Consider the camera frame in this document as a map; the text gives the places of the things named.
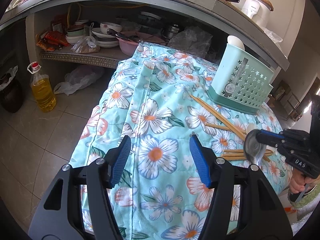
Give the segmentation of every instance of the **metal rack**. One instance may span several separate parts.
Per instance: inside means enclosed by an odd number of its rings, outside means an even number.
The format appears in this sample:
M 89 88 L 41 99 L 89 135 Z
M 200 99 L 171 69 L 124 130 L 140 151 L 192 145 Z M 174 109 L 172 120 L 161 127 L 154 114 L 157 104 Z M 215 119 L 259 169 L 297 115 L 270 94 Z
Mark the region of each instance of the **metal rack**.
M 101 67 L 108 67 L 116 69 L 119 61 L 128 59 L 129 56 L 125 55 L 120 47 L 114 48 L 100 48 L 97 53 L 76 54 L 71 51 L 72 46 L 63 47 L 61 50 L 52 52 L 41 52 L 41 59 L 74 62 L 80 64 L 95 65 Z

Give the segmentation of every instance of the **metal screw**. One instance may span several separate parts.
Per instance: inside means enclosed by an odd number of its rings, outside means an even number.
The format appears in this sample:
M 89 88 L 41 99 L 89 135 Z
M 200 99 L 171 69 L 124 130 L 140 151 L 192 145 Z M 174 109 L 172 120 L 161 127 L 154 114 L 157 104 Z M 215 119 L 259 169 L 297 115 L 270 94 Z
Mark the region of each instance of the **metal screw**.
M 255 165 L 255 164 L 252 164 L 252 165 L 250 165 L 250 169 L 251 169 L 252 171 L 258 171 L 258 170 L 259 170 L 259 167 L 258 167 L 257 165 Z
M 98 158 L 98 159 L 96 159 L 96 163 L 97 163 L 98 165 L 103 164 L 103 163 L 104 163 L 104 158 Z
M 217 162 L 217 164 L 223 164 L 223 163 L 225 163 L 225 160 L 224 160 L 224 158 L 217 158 L 216 162 Z
M 62 166 L 62 170 L 63 170 L 63 171 L 70 170 L 70 167 L 71 167 L 71 166 L 70 166 L 69 164 L 65 164 L 65 165 Z

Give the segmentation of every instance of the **ribbed blue pad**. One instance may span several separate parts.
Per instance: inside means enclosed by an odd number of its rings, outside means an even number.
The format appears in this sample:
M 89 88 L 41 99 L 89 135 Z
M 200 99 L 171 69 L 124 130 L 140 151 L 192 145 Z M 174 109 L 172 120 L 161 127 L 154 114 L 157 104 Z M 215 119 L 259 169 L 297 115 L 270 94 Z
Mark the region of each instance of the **ribbed blue pad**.
M 209 167 L 202 155 L 199 145 L 197 144 L 197 139 L 191 137 L 189 141 L 189 147 L 193 161 L 195 162 L 196 168 L 198 170 L 201 182 L 205 184 L 207 187 L 209 187 L 211 184 Z
M 118 149 L 118 158 L 113 166 L 111 172 L 111 185 L 114 187 L 117 183 L 119 183 L 121 179 L 122 172 L 124 170 L 124 166 L 128 160 L 128 156 L 131 151 L 131 139 L 129 136 L 125 136 L 119 145 Z

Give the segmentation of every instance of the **plastic bottle of cooking oil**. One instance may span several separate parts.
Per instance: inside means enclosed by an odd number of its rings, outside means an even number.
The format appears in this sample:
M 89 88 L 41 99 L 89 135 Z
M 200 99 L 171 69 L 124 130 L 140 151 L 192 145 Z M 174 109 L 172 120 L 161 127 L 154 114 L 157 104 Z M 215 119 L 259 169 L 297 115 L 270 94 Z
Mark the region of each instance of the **plastic bottle of cooking oil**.
M 37 62 L 31 63 L 28 71 L 32 74 L 30 86 L 38 106 L 45 113 L 51 111 L 56 106 L 57 100 L 52 91 L 49 76 L 41 70 Z

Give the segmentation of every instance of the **light blue floral fabric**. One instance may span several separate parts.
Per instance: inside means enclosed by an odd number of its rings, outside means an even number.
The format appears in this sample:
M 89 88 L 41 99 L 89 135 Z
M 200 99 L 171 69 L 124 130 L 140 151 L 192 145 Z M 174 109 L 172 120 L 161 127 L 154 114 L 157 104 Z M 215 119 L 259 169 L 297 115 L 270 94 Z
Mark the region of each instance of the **light blue floral fabric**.
M 108 89 L 93 111 L 70 164 L 79 167 L 104 157 L 125 135 L 132 149 L 120 183 L 108 195 L 124 239 L 193 239 L 203 227 L 213 195 L 200 180 L 189 150 L 196 134 L 216 155 L 242 149 L 234 133 L 205 126 L 223 125 L 195 102 L 193 94 L 213 106 L 241 130 L 249 123 L 274 132 L 281 127 L 263 104 L 256 115 L 213 104 L 207 97 L 218 66 L 155 44 L 140 44 L 132 58 L 119 63 Z M 288 184 L 292 168 L 280 154 L 262 161 L 261 169 L 276 193 Z M 247 161 L 233 161 L 248 167 Z M 82 186 L 85 228 L 93 230 Z M 240 187 L 235 186 L 229 230 L 237 225 Z

